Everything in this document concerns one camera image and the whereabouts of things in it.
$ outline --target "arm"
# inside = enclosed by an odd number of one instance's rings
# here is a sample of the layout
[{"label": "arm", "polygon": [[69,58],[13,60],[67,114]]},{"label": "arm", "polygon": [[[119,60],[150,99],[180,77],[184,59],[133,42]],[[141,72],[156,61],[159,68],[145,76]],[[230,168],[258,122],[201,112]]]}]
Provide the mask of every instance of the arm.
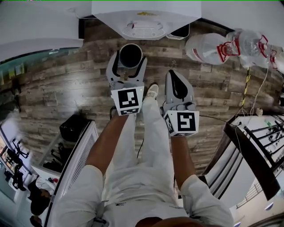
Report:
[{"label": "arm", "polygon": [[127,118],[114,116],[91,148],[86,166],[56,207],[58,226],[91,226],[101,203],[103,174],[110,164]]},{"label": "arm", "polygon": [[233,226],[230,210],[214,197],[208,186],[195,175],[186,138],[171,137],[171,144],[174,173],[186,212],[190,216],[200,217],[205,224]]}]

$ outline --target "leg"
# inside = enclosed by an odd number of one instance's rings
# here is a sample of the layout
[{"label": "leg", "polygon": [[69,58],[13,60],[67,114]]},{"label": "leg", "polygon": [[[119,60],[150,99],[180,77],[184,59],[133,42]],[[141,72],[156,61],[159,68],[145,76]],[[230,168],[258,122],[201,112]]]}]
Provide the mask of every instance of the leg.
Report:
[{"label": "leg", "polygon": [[142,112],[145,124],[142,164],[154,167],[163,175],[169,176],[170,184],[174,184],[173,159],[170,153],[168,128],[160,114],[157,101],[146,97]]},{"label": "leg", "polygon": [[130,168],[137,164],[134,153],[135,115],[130,114],[122,129],[113,158],[106,171],[106,180],[115,170]]}]

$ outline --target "black and white marker cube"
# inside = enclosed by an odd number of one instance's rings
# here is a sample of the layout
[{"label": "black and white marker cube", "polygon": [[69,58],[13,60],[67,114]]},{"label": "black and white marker cube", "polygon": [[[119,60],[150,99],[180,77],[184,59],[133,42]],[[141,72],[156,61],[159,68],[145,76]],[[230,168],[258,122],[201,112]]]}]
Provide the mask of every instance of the black and white marker cube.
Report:
[{"label": "black and white marker cube", "polygon": [[111,91],[119,115],[139,113],[143,100],[144,86]]},{"label": "black and white marker cube", "polygon": [[164,119],[170,136],[186,137],[198,133],[199,111],[168,110]]}]

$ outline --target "white pants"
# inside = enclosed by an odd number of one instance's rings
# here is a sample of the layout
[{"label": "white pants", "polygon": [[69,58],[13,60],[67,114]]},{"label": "white pants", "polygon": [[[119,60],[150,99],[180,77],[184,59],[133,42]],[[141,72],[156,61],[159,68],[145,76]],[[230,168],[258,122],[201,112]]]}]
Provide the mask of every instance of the white pants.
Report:
[{"label": "white pants", "polygon": [[174,167],[168,129],[160,114],[157,101],[152,97],[145,98],[142,113],[145,132],[141,161],[138,163],[134,152],[135,116],[131,114],[122,129],[113,159],[106,171],[107,192],[103,192],[103,200],[117,198],[121,192],[123,200],[131,199],[130,194],[133,193],[153,198],[153,194],[155,197],[157,192],[161,191],[171,198],[174,197]]}]

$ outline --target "white shoe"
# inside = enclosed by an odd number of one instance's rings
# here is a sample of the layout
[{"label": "white shoe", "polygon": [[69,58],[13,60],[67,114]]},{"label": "white shoe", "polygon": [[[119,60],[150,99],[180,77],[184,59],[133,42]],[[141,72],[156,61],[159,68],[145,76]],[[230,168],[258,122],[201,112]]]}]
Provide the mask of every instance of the white shoe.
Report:
[{"label": "white shoe", "polygon": [[147,91],[146,97],[153,97],[156,99],[157,95],[159,93],[159,86],[157,83],[152,83]]}]

